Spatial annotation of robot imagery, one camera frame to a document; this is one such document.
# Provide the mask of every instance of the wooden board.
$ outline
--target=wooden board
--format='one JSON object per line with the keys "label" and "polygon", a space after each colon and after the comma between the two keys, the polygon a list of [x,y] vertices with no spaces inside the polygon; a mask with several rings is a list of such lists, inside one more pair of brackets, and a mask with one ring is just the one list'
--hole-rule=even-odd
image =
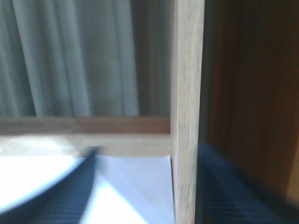
{"label": "wooden board", "polygon": [[284,196],[299,135],[299,2],[222,0],[219,12],[210,142]]}
{"label": "wooden board", "polygon": [[204,1],[175,0],[172,10],[171,135],[177,224],[195,215]]}
{"label": "wooden board", "polygon": [[0,135],[58,133],[170,133],[169,117],[0,118]]}
{"label": "wooden board", "polygon": [[168,117],[0,119],[0,156],[101,154],[171,155]]}
{"label": "wooden board", "polygon": [[26,134],[0,136],[0,156],[85,154],[89,147],[103,147],[99,154],[118,156],[171,155],[170,134]]}

